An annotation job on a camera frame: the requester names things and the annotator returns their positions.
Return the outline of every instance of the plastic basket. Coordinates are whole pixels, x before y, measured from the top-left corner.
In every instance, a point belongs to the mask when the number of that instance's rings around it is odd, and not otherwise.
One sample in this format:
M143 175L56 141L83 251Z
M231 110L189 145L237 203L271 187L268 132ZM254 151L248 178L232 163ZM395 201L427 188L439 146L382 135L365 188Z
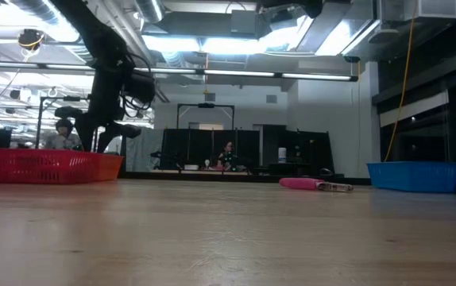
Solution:
M0 149L0 183L80 184L115 180L122 157L69 150Z
M456 191L456 163L370 163L368 170L375 187L434 193Z

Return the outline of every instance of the blue basket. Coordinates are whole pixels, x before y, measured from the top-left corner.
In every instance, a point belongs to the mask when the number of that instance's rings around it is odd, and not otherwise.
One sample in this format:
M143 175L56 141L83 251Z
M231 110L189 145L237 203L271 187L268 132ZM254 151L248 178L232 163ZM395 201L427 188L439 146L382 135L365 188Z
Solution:
M434 193L456 191L456 163L369 163L368 170L375 187Z

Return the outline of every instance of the red basket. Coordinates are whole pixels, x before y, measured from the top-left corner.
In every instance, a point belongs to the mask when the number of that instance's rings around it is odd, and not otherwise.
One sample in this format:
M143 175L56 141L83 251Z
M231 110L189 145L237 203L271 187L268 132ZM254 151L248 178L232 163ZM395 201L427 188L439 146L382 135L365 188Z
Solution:
M79 184L115 180L122 157L69 150L0 149L0 183Z

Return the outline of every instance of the black curtain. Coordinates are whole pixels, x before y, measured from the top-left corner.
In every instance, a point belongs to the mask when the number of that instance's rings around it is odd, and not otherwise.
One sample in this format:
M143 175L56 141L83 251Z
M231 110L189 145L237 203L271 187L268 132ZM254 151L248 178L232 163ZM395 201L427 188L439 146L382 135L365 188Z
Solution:
M246 167L257 167L260 162L260 132L236 130L235 143L238 164Z
M280 132L278 142L279 147L286 148L287 162L309 164L310 175L319 175L322 168L335 172L329 133L284 130Z
M189 156L188 164L205 165L205 160L211 160L212 154L212 131L189 130Z
M286 126L263 125L263 165L277 163L277 150L280 147L280 136Z
M187 147L189 145L189 129L165 129L163 132L163 145L161 152L167 157L177 156L180 163L187 161ZM161 160L160 167L163 170L176 169L170 160Z

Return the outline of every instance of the pink cloth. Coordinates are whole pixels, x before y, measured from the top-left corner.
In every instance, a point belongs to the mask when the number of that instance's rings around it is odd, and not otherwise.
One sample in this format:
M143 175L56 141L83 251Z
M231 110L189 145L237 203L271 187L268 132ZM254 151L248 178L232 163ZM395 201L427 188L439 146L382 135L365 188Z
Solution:
M288 187L297 190L316 190L318 183L322 183L324 180L310 179L310 178L283 178L279 180L281 187Z

